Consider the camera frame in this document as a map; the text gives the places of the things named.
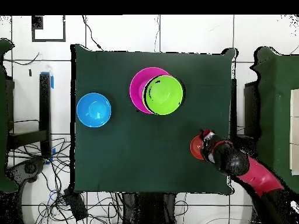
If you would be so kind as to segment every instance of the green bowl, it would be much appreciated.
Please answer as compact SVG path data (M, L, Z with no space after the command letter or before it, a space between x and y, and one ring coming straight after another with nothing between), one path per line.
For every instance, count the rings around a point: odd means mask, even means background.
M143 89L144 106L152 113L167 115L173 113L184 97L184 87L179 80L169 75L151 79Z

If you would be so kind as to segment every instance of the blue bowl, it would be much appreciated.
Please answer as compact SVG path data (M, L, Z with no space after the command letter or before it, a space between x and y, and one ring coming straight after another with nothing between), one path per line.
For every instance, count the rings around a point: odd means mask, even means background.
M100 127L108 122L111 105L103 95L88 93L77 104L77 116L85 126Z

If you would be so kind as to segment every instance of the green tablecloth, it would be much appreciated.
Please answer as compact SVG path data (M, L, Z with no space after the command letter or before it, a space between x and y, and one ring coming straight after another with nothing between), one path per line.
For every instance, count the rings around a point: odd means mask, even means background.
M260 94L259 159L299 193L299 176L290 170L290 98L299 88L299 55L278 55L269 47L255 52Z
M190 141L200 128L228 136L234 49L207 55L87 51L75 45L72 52L76 104L96 92L112 107L100 128L86 127L76 116L75 190L231 193L227 177L192 156ZM146 67L160 67L185 84L185 102L174 113L136 112L129 85Z

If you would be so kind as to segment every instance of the white floor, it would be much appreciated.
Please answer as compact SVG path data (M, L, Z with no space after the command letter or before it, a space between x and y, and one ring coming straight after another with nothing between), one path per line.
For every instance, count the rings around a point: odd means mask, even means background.
M147 52L193 52L221 53L225 48L235 47L237 57L237 103L238 125L244 126L244 84L257 80L253 64L254 51L260 46L272 46L281 54L290 54L299 46L297 23L294 16L280 15L161 15L161 33L157 35L158 15L124 16L87 16L87 24L92 29L94 40L104 50L126 50ZM44 29L36 30L37 39L61 39L62 16L44 16ZM32 42L31 16L0 16L0 38L12 40L15 47L5 55L7 60L19 63L30 62L38 53L37 61L30 65L4 62L8 75L15 81L15 121L39 119L39 74L50 71L54 75L54 89L51 92L51 114L53 139L70 139L70 80L71 52L70 44L82 44L90 50L98 50L91 39L91 33L85 27L82 16L66 16L66 42ZM36 122L18 123L15 132L36 130ZM9 158L9 166L22 158ZM63 189L68 186L67 168L59 176ZM54 174L49 165L45 165L44 174L51 189L54 186ZM182 202L176 205L178 224L248 224L251 218L251 199L237 184L232 183L233 195L187 194L187 206ZM93 206L104 199L105 192L84 193L85 203L92 215L107 215L109 200L104 206ZM185 193L178 195L184 200ZM46 180L39 175L33 184L26 184L23 193L23 214L26 224L34 224L39 216L39 205L49 201ZM87 224L102 224L88 218Z

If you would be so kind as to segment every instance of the red bowl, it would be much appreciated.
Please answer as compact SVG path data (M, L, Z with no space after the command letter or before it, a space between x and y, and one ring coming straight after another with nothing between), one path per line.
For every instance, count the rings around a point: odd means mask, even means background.
M192 155L195 158L198 158L200 160L203 160L203 157L200 153L200 149L202 147L203 147L203 141L199 138L199 136L194 137L190 143L190 150Z

